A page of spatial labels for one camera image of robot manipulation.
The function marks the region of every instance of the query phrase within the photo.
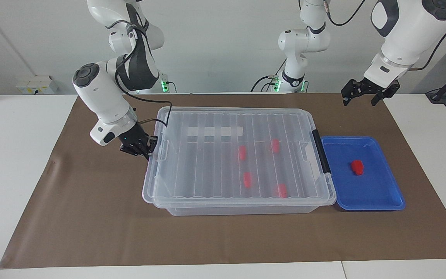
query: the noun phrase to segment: blue container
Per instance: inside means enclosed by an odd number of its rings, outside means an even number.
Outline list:
[[[379,144],[367,136],[324,136],[337,202],[345,210],[403,210],[405,201]],[[350,164],[361,160],[364,174]]]

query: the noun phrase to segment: black mount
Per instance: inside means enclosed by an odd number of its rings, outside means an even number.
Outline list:
[[[134,156],[141,155],[147,160],[149,160],[149,155],[154,152],[158,144],[158,137],[149,136],[138,123],[118,138],[122,142],[120,151]]]
[[[371,104],[376,106],[379,101],[393,97],[399,88],[400,83],[398,83],[397,80],[391,83],[388,88],[384,89],[367,78],[364,78],[359,82],[351,79],[342,88],[343,105],[347,106],[348,103],[356,97],[360,97],[365,94],[375,94],[373,99],[371,99]]]
[[[444,102],[441,101],[441,98],[443,97],[443,94],[437,93],[426,93],[426,97],[432,104],[444,104]]]

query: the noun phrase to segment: plastic box lid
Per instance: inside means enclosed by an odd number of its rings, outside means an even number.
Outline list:
[[[368,136],[324,136],[324,151],[331,167],[337,202],[345,210],[403,210],[405,200],[383,151]],[[351,163],[360,160],[357,175]]]
[[[168,128],[156,123],[142,196],[158,208],[332,205],[315,129],[301,109],[173,107]]]

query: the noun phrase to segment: box handle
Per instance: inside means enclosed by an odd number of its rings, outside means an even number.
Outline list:
[[[319,161],[321,162],[323,173],[331,173],[329,169],[328,159],[326,158],[326,153],[324,153],[324,148],[321,143],[321,136],[317,129],[313,130],[313,138],[316,144],[317,152],[319,153]]]

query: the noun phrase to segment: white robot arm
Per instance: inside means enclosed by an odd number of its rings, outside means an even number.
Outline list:
[[[122,55],[84,65],[73,76],[73,85],[99,119],[90,132],[94,141],[104,146],[118,137],[121,151],[148,159],[157,138],[144,132],[122,93],[152,88],[159,80],[151,50],[161,48],[164,37],[142,14],[139,1],[87,1],[94,19],[112,30],[111,48]]]
[[[300,18],[306,29],[284,31],[278,46],[286,55],[285,69],[279,73],[279,91],[297,92],[304,82],[307,58],[304,53],[321,52],[328,48],[331,35],[326,27],[323,0],[301,0]]]
[[[378,0],[371,21],[385,42],[364,79],[351,79],[343,87],[344,105],[355,97],[375,94],[374,106],[395,94],[398,78],[446,33],[446,0]]]

